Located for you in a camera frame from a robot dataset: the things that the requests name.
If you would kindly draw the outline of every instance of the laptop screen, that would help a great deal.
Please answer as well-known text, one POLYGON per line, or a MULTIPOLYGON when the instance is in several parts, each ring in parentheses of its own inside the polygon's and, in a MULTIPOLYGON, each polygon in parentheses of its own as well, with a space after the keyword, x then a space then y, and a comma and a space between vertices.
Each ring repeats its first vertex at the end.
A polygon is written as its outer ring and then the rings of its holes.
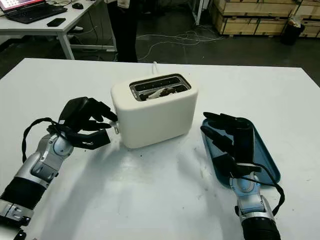
POLYGON ((43 0, 0 0, 0 7, 3 11, 7 11, 41 1, 43 0))

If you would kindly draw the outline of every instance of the concrete floor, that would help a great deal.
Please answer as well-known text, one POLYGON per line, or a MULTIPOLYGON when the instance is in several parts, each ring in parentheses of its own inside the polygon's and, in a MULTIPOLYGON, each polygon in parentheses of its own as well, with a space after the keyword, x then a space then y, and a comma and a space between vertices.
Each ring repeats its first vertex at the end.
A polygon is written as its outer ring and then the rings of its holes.
MULTIPOLYGON (((93 24, 97 26, 97 44, 111 44, 106 6, 100 4, 91 10, 91 15, 93 24)), ((83 16, 78 25, 84 27, 85 32, 92 29, 87 14, 83 16)), ((146 34, 176 36, 185 34, 187 31, 194 31, 188 32, 188 38, 193 39, 208 40, 208 38, 219 37, 213 28, 195 27, 192 15, 186 6, 175 7, 157 17, 142 17, 139 20, 137 36, 146 34)), ((96 41, 93 31, 77 37, 85 44, 94 44, 96 41)), ((145 57, 139 61, 141 63, 157 61, 167 64, 301 67, 320 86, 320 40, 318 39, 299 39, 294 46, 283 45, 279 37, 265 36, 224 37, 221 40, 196 43, 197 41, 194 40, 145 36, 138 38, 136 51, 138 58, 145 57), (149 55, 145 57, 150 47, 159 42, 169 43, 154 46, 149 55)), ((77 60, 114 61, 115 59, 114 53, 104 51, 75 50, 74 55, 77 60)), ((32 37, 24 43, 12 44, 0 52, 0 78, 23 58, 65 59, 65 56, 56 39, 32 37)))

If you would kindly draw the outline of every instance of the robotic arm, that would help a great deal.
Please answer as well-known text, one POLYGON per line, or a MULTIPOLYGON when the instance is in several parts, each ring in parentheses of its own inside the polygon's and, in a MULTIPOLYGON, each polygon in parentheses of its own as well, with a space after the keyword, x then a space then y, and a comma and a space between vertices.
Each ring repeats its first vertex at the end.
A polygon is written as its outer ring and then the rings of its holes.
POLYGON ((285 201, 283 189, 276 183, 268 169, 254 163, 255 133, 252 123, 245 118, 204 112, 208 124, 233 136, 233 141, 210 127, 202 126, 202 132, 226 154, 216 157, 213 164, 229 177, 231 189, 237 196, 235 213, 239 216, 246 240, 280 240, 274 215, 285 201), (264 169, 273 184, 259 182, 256 172, 264 169), (280 193, 278 206, 272 211, 267 199, 260 194, 261 184, 276 187, 280 193))
POLYGON ((27 226, 34 208, 59 174, 63 161, 71 155, 74 147, 96 149, 110 143, 103 117, 112 122, 117 116, 102 102, 93 98, 79 97, 70 100, 64 107, 58 122, 50 118, 38 119, 23 134, 23 165, 0 196, 0 239, 24 240, 26 233, 20 228, 27 226), (39 142, 35 153, 26 157, 26 137, 31 127, 51 122, 48 135, 39 142), (80 130, 95 131, 80 134, 80 130))

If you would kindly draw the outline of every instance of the black pants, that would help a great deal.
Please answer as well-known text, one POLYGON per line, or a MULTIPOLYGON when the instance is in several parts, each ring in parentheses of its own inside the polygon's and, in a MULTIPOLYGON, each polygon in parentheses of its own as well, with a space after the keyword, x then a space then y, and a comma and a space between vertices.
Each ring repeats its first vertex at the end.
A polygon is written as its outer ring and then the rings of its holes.
POLYGON ((137 63, 136 35, 138 0, 130 0, 128 9, 118 7, 117 1, 108 4, 119 62, 137 63))

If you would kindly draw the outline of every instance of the toaster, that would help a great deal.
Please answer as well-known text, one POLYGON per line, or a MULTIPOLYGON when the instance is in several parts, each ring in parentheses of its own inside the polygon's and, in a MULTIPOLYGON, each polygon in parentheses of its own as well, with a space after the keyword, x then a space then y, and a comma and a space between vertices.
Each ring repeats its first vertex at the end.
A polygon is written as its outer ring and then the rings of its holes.
POLYGON ((181 74, 152 75, 114 85, 111 97, 124 145, 135 149, 191 128, 198 89, 181 74))

